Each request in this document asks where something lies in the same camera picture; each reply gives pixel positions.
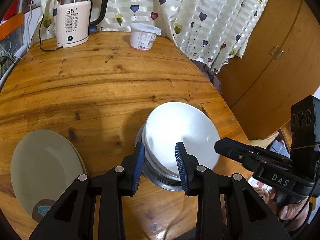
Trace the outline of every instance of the kettle base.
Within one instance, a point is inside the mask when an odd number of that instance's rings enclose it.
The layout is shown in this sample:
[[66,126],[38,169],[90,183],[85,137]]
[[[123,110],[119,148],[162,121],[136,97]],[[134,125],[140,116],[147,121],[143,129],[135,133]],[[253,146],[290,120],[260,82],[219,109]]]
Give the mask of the kettle base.
[[70,48],[70,47],[74,47],[74,46],[80,45],[82,43],[85,43],[88,39],[89,39],[89,36],[84,38],[83,40],[76,41],[76,42],[71,42],[71,43],[67,43],[67,44],[59,44],[59,43],[57,43],[57,46],[58,47],[62,47],[63,46],[64,48]]

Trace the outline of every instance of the electric kettle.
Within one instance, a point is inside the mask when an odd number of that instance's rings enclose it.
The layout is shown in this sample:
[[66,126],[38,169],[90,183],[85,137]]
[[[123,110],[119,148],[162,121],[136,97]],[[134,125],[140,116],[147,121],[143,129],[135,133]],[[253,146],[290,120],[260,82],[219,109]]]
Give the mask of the electric kettle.
[[100,15],[90,21],[91,0],[58,0],[57,8],[57,46],[73,47],[89,39],[89,27],[96,26],[104,19],[108,0],[102,0]]

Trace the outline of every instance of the orange strip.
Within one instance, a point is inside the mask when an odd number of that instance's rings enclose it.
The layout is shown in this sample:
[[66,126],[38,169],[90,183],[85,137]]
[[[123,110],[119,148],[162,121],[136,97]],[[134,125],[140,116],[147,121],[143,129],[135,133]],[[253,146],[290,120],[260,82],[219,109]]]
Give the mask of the orange strip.
[[17,29],[19,26],[23,24],[23,12],[13,16],[9,20],[7,20],[5,23],[0,25],[0,40],[5,38],[7,35],[9,35],[11,32],[13,32],[15,29]]

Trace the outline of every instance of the human hand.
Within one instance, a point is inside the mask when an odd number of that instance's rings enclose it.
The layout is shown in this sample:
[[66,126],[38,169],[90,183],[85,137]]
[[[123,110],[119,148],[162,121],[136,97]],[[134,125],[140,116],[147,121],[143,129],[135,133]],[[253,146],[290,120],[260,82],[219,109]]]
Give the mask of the human hand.
[[[267,205],[270,207],[274,214],[277,214],[278,205],[276,204],[274,198],[276,196],[276,190],[272,189],[269,195],[269,199],[267,200]],[[291,220],[295,217],[296,214],[303,208],[303,205],[306,203],[308,198],[305,200],[300,201],[297,204],[289,204],[281,208],[278,218],[281,220]],[[288,232],[297,230],[299,227],[302,226],[304,221],[308,216],[309,206],[306,205],[303,211],[298,215],[298,217],[290,223],[290,225],[286,228]]]

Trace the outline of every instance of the nutrition label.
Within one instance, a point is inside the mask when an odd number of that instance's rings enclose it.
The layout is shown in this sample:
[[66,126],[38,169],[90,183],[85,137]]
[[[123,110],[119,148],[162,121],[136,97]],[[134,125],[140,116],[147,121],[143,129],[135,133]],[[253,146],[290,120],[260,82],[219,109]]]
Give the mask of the nutrition label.
[[153,33],[140,33],[138,39],[138,49],[150,49],[156,40],[156,34]]
[[79,13],[75,9],[68,9],[65,16],[65,30],[66,33],[75,32],[78,27]]

